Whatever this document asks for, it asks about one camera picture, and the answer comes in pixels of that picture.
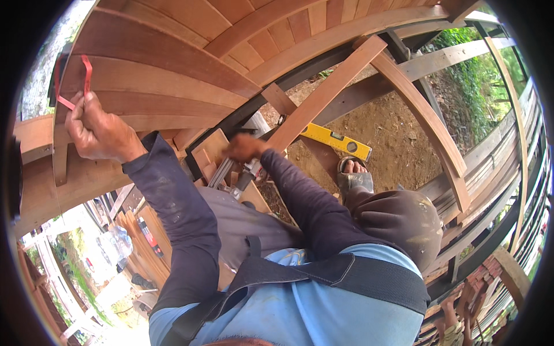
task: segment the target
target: red tape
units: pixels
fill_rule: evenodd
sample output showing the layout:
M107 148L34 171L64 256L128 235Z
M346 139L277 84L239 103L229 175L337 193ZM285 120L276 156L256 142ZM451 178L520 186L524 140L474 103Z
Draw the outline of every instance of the red tape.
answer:
M85 54L81 55L81 60L83 61L83 64L85 65L86 74L85 74L85 85L84 85L84 95L88 94L90 92L90 78L93 75L93 66L90 64L89 57ZM73 110L75 108L75 105L72 104L67 99L63 98L59 94L59 81L58 81L58 74L59 74L59 59L56 61L56 64L54 66L54 85L56 88L56 95L58 102L60 102L62 105L66 106L70 110Z

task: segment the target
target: sandal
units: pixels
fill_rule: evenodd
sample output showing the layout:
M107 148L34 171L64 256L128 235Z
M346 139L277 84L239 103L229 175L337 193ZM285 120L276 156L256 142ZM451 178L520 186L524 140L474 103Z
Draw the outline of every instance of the sandal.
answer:
M358 162L361 166L363 166L365 169L367 169L367 166L364 161L360 160L357 157L354 156L346 156L343 157L337 165L337 184L338 189L341 192L342 195L342 202L344 203L346 195L348 194L348 191L356 186L363 186L365 187L369 192L373 193L373 178L371 177L371 173L363 172L363 173L343 173L346 162L348 160L352 160L354 162Z

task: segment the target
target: gray pants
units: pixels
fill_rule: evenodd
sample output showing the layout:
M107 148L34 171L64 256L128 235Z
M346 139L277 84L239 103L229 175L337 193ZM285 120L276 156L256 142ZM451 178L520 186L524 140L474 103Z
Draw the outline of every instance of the gray pants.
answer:
M248 257L246 236L249 235L260 238L262 256L288 247L304 247L299 228L248 208L225 192L211 188L199 188L199 191L217 218L222 243L219 258L232 269L238 269ZM425 195L409 190L374 194L358 186L348 192L345 207L365 234L405 252L420 271L436 258L443 234L442 222Z

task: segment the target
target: spray can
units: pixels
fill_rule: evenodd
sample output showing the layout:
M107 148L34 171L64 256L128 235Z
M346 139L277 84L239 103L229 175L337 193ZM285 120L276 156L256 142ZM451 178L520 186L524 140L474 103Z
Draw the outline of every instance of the spray can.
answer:
M154 239L152 233L150 233L150 230L148 229L148 226L146 225L146 222L143 218L138 219L138 225L140 226L142 234L144 234L144 237L146 238L146 240L148 240L148 244L150 244L150 247L152 248L156 256L158 256L158 258L162 258L162 249L160 249L158 242L156 241L156 239Z

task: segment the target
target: shoulder strap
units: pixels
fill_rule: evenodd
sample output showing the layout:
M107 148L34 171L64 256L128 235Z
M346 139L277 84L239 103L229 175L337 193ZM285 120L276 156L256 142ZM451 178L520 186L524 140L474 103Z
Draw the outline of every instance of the shoulder strap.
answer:
M427 288L417 274L386 261L340 254L307 265L283 266L261 257L249 257L240 266L227 292L217 292L181 315L161 346L189 345L205 322L215 320L244 299L249 286L303 280L314 280L322 285L397 304L422 315L430 302Z

